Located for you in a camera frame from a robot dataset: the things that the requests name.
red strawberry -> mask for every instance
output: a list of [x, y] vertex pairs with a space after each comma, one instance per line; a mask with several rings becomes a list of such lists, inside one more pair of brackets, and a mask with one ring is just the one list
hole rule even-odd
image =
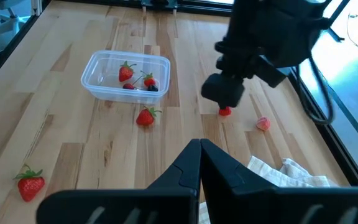
[[25, 202], [30, 202], [45, 185], [45, 180], [40, 176], [42, 170], [35, 173], [29, 166], [25, 164], [24, 166], [26, 166], [28, 170], [23, 174], [18, 174], [14, 179], [20, 179], [17, 183], [20, 195]]
[[220, 109], [219, 110], [219, 115], [221, 116], [227, 116], [227, 115], [230, 115], [231, 114], [231, 109], [230, 107], [226, 107], [226, 109]]
[[144, 85], [146, 87], [149, 87], [149, 85], [155, 85], [155, 79], [153, 78], [153, 73], [147, 74], [145, 72], [143, 72], [145, 74], [145, 77], [143, 78], [144, 80]]
[[122, 88], [126, 88], [126, 89], [129, 89], [129, 90], [134, 90], [134, 89], [135, 89], [135, 87], [134, 87], [132, 84], [130, 84], [130, 83], [124, 84], [124, 85], [122, 86]]
[[155, 112], [161, 112], [162, 111], [156, 111], [154, 110], [154, 108], [150, 108], [148, 109], [147, 107], [145, 107], [145, 109], [143, 109], [140, 114], [138, 115], [137, 119], [136, 119], [136, 123], [139, 125], [150, 125], [154, 122], [154, 117], [156, 117], [157, 115], [155, 114]]
[[120, 65], [121, 68], [119, 69], [119, 75], [118, 75], [118, 80], [120, 82], [123, 82], [125, 80], [132, 78], [132, 76], [134, 75], [134, 70], [131, 69], [131, 67], [134, 65], [136, 65], [136, 64], [128, 65], [127, 61], [125, 61], [124, 64]]

clear plastic container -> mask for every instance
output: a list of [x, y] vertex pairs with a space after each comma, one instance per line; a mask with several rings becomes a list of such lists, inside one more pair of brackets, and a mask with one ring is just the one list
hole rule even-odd
[[[134, 75], [124, 82], [118, 80], [120, 65], [128, 61]], [[81, 77], [82, 85], [101, 100], [126, 103], [156, 104], [166, 94], [170, 79], [170, 62], [165, 57], [112, 50], [95, 52]], [[125, 83], [134, 83], [143, 73], [153, 73], [158, 91], [147, 91], [140, 78], [136, 90], [123, 89]]]

white towel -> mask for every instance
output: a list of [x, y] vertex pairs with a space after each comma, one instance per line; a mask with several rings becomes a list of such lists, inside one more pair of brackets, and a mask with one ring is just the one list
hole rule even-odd
[[[337, 187], [326, 176], [313, 177], [292, 159], [283, 159], [283, 167], [275, 170], [264, 161], [252, 156], [247, 166], [252, 172], [278, 187]], [[200, 204], [199, 224], [210, 224], [206, 202]]]

wooden tabletop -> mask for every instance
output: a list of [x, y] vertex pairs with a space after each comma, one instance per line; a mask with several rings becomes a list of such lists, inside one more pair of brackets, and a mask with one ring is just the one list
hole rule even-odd
[[[141, 189], [190, 139], [208, 138], [244, 165], [251, 155], [279, 168], [290, 157], [313, 175], [348, 185], [288, 80], [276, 88], [246, 80], [227, 118], [200, 96], [217, 72], [213, 45], [229, 18], [52, 1], [0, 69], [0, 223], [34, 223], [42, 199], [62, 189]], [[80, 83], [97, 50], [161, 55], [171, 61], [163, 113], [135, 124], [142, 105], [97, 100]], [[259, 116], [269, 131], [255, 128]], [[46, 185], [25, 203], [12, 178], [28, 164]]]

